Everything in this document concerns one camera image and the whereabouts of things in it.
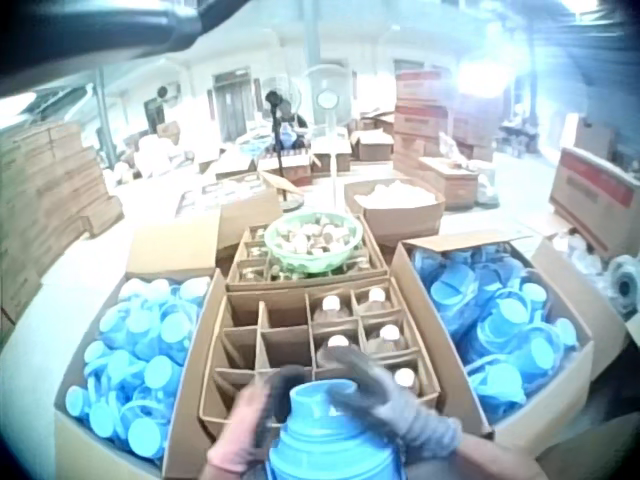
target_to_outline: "stacked boxes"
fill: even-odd
[[[438,135],[449,132],[455,87],[450,72],[427,70],[398,74],[396,90],[393,168],[419,177],[418,159],[440,156]]]
[[[453,110],[453,139],[469,160],[493,159],[493,139],[502,121],[502,97],[460,94]]]
[[[79,212],[109,198],[96,151],[80,133],[78,125],[47,124],[2,140],[2,308],[13,322],[84,231]]]

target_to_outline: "person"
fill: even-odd
[[[331,355],[358,386],[355,393],[330,391],[331,402],[368,428],[393,438],[406,453],[408,480],[493,479],[544,480],[539,465],[526,455],[462,432],[457,419],[421,405],[409,390],[395,383],[389,371],[350,347],[333,347]],[[267,384],[242,390],[218,441],[207,453],[200,480],[266,478],[255,459],[255,435],[273,398]]]
[[[302,115],[291,111],[291,102],[289,100],[282,100],[278,109],[280,110],[280,120],[282,122],[291,124],[294,129],[309,128],[309,124]]]

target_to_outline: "standing fan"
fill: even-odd
[[[338,125],[346,125],[351,119],[351,94],[353,77],[349,70],[338,65],[318,65],[307,70],[304,80],[311,92],[316,121],[314,135],[326,135],[331,160],[329,170],[333,181],[333,202],[338,207],[338,164],[336,142]]]
[[[282,112],[279,107],[284,102],[289,102],[291,105],[291,114],[295,115],[301,103],[300,89],[293,83],[293,80],[286,75],[267,78],[262,82],[261,88],[263,92],[267,92],[265,101],[268,104],[268,109],[263,112],[263,118],[272,123],[274,147],[276,156],[278,157],[278,169],[280,176],[285,178],[284,168],[282,166],[282,143],[280,139]],[[282,199],[281,207],[284,212],[296,210],[304,203],[302,197],[292,197],[291,193],[287,194],[285,190],[282,191]]]

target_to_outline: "floor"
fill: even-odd
[[[501,207],[446,215],[443,232],[515,222],[515,215],[546,208],[554,167],[541,157],[497,154]],[[355,166],[340,183],[387,177],[389,164]],[[89,322],[124,272],[136,225],[170,219],[179,194],[201,181],[191,168],[119,187],[126,219],[97,239],[73,244],[43,279],[0,355],[0,432],[31,477],[54,478],[53,399]],[[329,179],[306,189],[306,206],[326,208]]]

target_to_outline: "white bottle cap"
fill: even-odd
[[[393,379],[401,387],[411,388],[416,381],[416,374],[410,368],[401,368],[393,374]]]
[[[340,310],[340,298],[337,295],[329,295],[322,300],[322,309],[327,310]]]
[[[400,340],[400,329],[395,325],[385,325],[380,329],[380,337],[388,342]]]
[[[381,288],[372,288],[369,290],[370,302],[384,302],[387,300],[387,294]]]
[[[349,340],[344,335],[334,335],[327,342],[328,347],[348,347]]]

